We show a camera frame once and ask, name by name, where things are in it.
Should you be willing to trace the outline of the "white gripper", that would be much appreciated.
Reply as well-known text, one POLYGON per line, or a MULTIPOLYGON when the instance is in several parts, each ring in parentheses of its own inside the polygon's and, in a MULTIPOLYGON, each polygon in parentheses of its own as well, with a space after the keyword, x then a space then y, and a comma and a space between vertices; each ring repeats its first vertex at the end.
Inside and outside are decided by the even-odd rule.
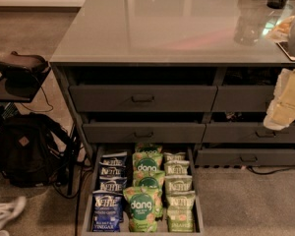
POLYGON ((295 69, 283 69, 279 74, 264 119, 264 126, 280 131, 295 120, 295 69))

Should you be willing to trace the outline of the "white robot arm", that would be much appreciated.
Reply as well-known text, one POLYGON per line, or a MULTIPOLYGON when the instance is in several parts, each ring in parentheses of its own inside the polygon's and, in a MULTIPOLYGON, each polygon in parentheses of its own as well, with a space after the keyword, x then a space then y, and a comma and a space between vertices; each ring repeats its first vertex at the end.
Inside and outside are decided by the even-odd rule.
MULTIPOLYGON (((283 20, 265 36, 275 43, 286 42, 289 54, 295 57, 295 15, 283 20)), ((287 128, 295 120, 295 69, 279 74, 264 119, 264 126, 274 131, 287 128)))

